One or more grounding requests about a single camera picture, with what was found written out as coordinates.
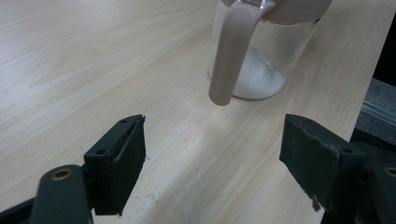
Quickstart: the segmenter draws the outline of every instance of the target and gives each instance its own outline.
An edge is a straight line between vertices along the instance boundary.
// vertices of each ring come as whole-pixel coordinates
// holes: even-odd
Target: wood grain
[[[278,160],[284,116],[348,139],[395,5],[334,0],[282,92],[218,107],[214,0],[1,2],[0,210],[141,113],[143,172],[124,215],[95,223],[319,223]]]

